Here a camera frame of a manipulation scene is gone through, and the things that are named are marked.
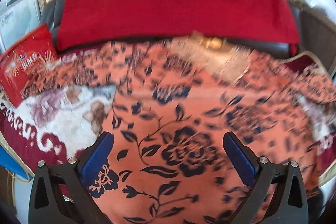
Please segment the red fabric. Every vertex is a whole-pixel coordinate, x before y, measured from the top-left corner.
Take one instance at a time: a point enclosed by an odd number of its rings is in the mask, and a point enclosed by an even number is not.
[[[285,42],[299,36],[285,0],[66,0],[58,49],[134,36],[206,36]]]

